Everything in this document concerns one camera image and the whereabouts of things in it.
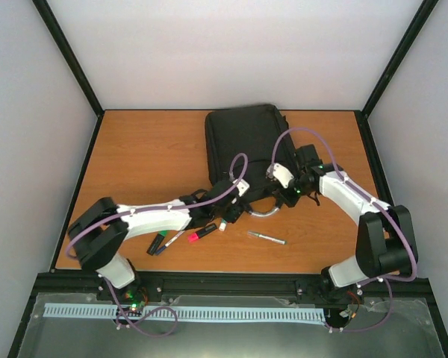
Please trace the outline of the white glue stick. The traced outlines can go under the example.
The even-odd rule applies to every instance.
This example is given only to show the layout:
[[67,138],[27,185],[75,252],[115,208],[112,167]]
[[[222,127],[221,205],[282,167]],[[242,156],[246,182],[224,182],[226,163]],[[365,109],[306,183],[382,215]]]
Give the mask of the white glue stick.
[[227,227],[227,221],[222,220],[222,221],[220,222],[219,231],[222,231],[222,232],[223,232],[223,231],[226,229],[226,227]]

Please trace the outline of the pink black highlighter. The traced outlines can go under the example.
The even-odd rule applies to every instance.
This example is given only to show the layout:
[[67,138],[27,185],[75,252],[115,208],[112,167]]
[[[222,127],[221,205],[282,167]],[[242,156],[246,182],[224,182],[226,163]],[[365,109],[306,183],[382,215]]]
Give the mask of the pink black highlighter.
[[208,234],[213,233],[216,229],[217,229],[217,225],[214,224],[214,223],[206,225],[205,227],[203,227],[203,228],[197,230],[196,232],[190,234],[188,236],[188,238],[187,238],[188,242],[189,243],[196,242],[199,239],[207,236]]

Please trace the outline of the blue white marker pen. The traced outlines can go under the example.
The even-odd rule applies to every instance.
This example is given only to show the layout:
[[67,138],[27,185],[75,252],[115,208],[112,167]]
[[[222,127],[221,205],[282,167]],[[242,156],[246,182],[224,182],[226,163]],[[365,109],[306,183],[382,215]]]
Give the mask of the blue white marker pen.
[[174,235],[166,244],[162,245],[160,248],[158,248],[155,252],[155,256],[160,255],[163,251],[165,251],[169,246],[171,246],[174,241],[177,240],[183,233],[185,233],[184,230],[177,232],[176,235]]

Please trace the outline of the silver white pen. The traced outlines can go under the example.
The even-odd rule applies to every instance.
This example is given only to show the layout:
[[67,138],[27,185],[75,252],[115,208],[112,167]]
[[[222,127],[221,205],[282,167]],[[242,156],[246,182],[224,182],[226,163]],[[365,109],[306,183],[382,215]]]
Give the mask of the silver white pen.
[[287,244],[287,242],[285,240],[283,240],[283,239],[277,239],[275,237],[272,237],[272,236],[269,236],[269,235],[265,235],[265,234],[262,234],[262,233],[257,233],[255,231],[249,230],[247,233],[250,236],[253,236],[253,237],[256,237],[256,238],[259,238],[259,239],[265,239],[267,241],[274,242],[274,243],[277,243],[277,244],[280,244],[280,245],[286,245]]

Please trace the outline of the black student backpack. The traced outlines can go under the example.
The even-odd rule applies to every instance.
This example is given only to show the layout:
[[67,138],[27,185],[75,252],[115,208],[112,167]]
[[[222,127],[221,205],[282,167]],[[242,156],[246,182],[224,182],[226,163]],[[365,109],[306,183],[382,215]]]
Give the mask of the black student backpack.
[[236,203],[244,204],[249,213],[252,210],[251,203],[274,197],[274,192],[283,187],[278,181],[267,177],[271,160],[288,168],[295,178],[298,176],[294,156],[296,149],[289,136],[281,140],[276,155],[272,156],[277,139],[288,128],[285,117],[273,104],[210,112],[205,117],[205,143],[213,192],[228,183],[230,172],[236,178],[240,175],[243,158],[235,162],[232,160],[237,154],[244,153],[248,158],[248,166],[243,179],[250,188]]

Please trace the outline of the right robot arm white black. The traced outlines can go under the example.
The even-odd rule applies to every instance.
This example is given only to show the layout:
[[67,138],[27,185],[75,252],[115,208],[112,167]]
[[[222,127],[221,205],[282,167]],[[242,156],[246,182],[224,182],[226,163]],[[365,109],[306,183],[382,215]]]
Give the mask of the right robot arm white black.
[[357,226],[354,255],[321,271],[320,294],[330,298],[338,291],[374,280],[414,280],[417,247],[409,210],[372,196],[338,164],[324,163],[313,145],[298,148],[294,157],[296,173],[276,161],[267,170],[267,177],[279,184],[276,197],[292,207],[302,196],[314,201],[323,196]]

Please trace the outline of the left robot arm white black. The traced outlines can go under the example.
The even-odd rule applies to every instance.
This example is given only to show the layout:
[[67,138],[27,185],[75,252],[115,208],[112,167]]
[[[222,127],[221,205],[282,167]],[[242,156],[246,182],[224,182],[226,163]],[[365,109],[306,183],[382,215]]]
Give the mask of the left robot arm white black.
[[204,227],[219,215],[227,215],[249,190],[243,179],[221,180],[202,196],[183,195],[161,204],[130,206],[104,197],[69,227],[66,254],[82,270],[107,279],[124,300],[139,295],[140,281],[130,262],[119,254],[123,242],[162,230],[186,231]]

